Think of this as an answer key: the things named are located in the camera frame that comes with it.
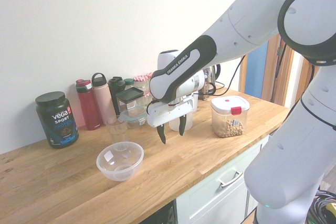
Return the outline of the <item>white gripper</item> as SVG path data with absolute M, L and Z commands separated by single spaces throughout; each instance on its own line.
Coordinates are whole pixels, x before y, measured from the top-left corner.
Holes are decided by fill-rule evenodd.
M 184 97 L 177 105 L 157 102 L 148 108 L 147 122 L 151 127 L 156 127 L 157 133 L 163 144 L 166 144 L 164 124 L 179 118 L 179 134 L 183 136 L 186 126 L 186 115 L 194 110 L 194 98 L 192 95 Z

